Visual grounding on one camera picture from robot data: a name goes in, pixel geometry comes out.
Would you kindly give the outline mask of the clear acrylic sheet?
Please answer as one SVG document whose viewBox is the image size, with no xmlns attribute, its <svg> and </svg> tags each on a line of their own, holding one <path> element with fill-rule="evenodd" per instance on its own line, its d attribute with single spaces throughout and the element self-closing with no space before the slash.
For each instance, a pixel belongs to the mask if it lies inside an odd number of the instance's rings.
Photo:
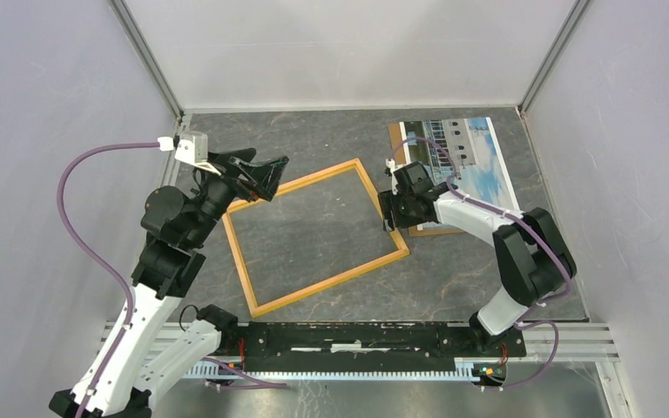
<svg viewBox="0 0 669 418">
<path fill-rule="evenodd" d="M 354 171 L 278 194 L 231 219 L 260 305 L 395 250 Z"/>
</svg>

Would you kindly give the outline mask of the brown backing board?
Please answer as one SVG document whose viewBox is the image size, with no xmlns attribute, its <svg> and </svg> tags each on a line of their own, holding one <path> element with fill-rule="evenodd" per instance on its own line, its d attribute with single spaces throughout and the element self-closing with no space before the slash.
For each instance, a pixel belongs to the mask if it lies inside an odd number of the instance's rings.
<svg viewBox="0 0 669 418">
<path fill-rule="evenodd" d="M 398 164 L 406 163 L 406 154 L 401 142 L 405 139 L 405 131 L 401 123 L 393 123 L 388 126 L 389 142 L 394 152 L 393 160 Z M 411 237 L 427 237 L 446 234 L 462 233 L 463 230 L 442 224 L 425 224 L 423 226 L 411 226 L 408 228 Z"/>
</svg>

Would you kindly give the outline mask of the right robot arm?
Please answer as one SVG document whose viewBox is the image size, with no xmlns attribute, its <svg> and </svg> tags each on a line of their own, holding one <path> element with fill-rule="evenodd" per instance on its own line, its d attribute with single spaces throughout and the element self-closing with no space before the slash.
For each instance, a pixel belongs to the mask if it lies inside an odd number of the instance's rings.
<svg viewBox="0 0 669 418">
<path fill-rule="evenodd" d="M 490 246 L 500 287 L 469 319 L 468 342 L 477 354 L 490 355 L 503 336 L 534 308 L 571 290 L 577 266 L 552 215 L 528 212 L 471 198 L 448 182 L 436 184 L 424 165 L 386 162 L 391 187 L 378 200 L 386 231 L 434 223 L 458 229 Z"/>
</svg>

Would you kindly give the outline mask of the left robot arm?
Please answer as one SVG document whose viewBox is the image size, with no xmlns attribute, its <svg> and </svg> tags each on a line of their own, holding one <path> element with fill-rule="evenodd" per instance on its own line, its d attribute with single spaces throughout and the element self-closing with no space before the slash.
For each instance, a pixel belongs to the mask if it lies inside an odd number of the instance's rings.
<svg viewBox="0 0 669 418">
<path fill-rule="evenodd" d="M 237 318 L 203 307 L 188 329 L 155 357 L 149 350 L 170 314 L 186 297 L 205 257 L 201 248 L 236 200 L 271 200 L 288 157 L 265 162 L 253 148 L 209 153 L 193 169 L 194 187 L 152 191 L 140 221 L 146 238 L 109 339 L 84 376 L 57 391 L 50 410 L 61 417 L 149 417 L 159 401 L 201 359 L 230 354 L 239 343 Z"/>
</svg>

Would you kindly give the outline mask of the wooden picture frame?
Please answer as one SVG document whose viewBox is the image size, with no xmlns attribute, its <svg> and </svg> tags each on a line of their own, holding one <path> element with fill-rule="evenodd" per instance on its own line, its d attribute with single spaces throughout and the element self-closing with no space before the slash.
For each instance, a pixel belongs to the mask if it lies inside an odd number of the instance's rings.
<svg viewBox="0 0 669 418">
<path fill-rule="evenodd" d="M 323 170 L 319 170 L 318 172 L 308 174 L 304 177 L 291 180 L 281 185 L 278 190 L 278 193 L 279 195 L 285 195 L 290 192 L 294 192 L 304 187 L 321 182 L 323 180 L 331 179 L 337 175 L 340 175 L 348 171 L 354 171 L 358 174 L 360 182 L 362 183 L 362 186 L 367 192 L 368 197 L 373 203 L 376 211 L 378 212 L 379 215 L 383 215 L 383 211 L 379 206 L 378 192 L 375 189 L 375 185 L 373 184 L 372 180 L 367 174 L 363 163 L 358 158 L 353 158 L 340 164 L 330 166 Z M 353 267 L 345 272 L 338 273 L 333 277 L 324 279 L 308 287 L 304 287 L 301 290 L 297 290 L 293 293 L 282 296 L 276 300 L 272 300 L 268 303 L 260 305 L 256 299 L 253 290 L 253 285 L 248 275 L 244 256 L 240 249 L 240 243 L 237 234 L 234 230 L 233 222 L 231 219 L 231 215 L 233 213 L 247 209 L 248 207 L 257 206 L 260 203 L 261 202 L 259 200 L 255 202 L 246 202 L 244 200 L 238 200 L 232 203 L 227 213 L 225 213 L 222 216 L 222 221 L 225 227 L 226 236 L 231 249 L 234 264 L 240 278 L 240 284 L 243 289 L 243 294 L 245 295 L 247 307 L 250 314 L 254 318 L 260 317 L 263 314 L 268 314 L 273 310 L 290 305 L 298 300 L 302 300 L 313 294 L 337 286 L 347 280 L 351 280 L 365 273 L 369 273 L 377 268 L 386 266 L 387 264 L 402 259 L 410 254 L 410 250 L 402 235 L 397 231 L 391 231 L 389 233 L 389 237 L 393 240 L 395 244 L 395 250 L 392 253 L 388 253 L 375 260 L 371 260 L 360 266 Z"/>
</svg>

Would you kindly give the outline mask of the building and sky photo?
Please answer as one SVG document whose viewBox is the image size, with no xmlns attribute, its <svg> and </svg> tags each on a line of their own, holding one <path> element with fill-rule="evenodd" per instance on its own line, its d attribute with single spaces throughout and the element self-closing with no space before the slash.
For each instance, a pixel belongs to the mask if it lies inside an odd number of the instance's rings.
<svg viewBox="0 0 669 418">
<path fill-rule="evenodd" d="M 453 184 L 494 206 L 519 205 L 489 118 L 402 121 L 406 163 L 425 165 L 436 184 L 454 174 Z"/>
</svg>

